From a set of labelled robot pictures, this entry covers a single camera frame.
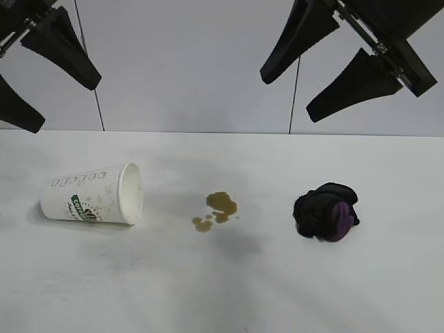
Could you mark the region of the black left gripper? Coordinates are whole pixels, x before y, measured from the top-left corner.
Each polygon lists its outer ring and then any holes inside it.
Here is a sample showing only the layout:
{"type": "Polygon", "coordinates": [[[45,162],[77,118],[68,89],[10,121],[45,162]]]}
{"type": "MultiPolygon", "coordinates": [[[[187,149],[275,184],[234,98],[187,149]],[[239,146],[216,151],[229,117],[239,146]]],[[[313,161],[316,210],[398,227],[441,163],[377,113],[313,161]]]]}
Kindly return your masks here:
{"type": "MultiPolygon", "coordinates": [[[[77,38],[69,14],[55,1],[1,2],[1,57],[16,42],[59,66],[83,87],[96,89],[101,75],[77,38]]],[[[4,80],[1,83],[1,120],[38,133],[45,118],[4,80]]]]}

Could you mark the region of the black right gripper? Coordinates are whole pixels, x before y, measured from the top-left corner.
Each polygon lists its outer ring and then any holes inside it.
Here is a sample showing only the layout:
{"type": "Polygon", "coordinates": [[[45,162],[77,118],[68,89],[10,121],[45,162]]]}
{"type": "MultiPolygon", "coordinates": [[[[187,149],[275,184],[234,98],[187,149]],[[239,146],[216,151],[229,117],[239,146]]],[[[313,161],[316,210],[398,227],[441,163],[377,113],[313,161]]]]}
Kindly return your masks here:
{"type": "Polygon", "coordinates": [[[416,97],[437,83],[408,39],[443,9],[442,1],[294,1],[284,29],[259,70],[272,83],[304,52],[339,28],[334,11],[372,49],[347,67],[306,107],[313,122],[407,87],[416,97]]]}

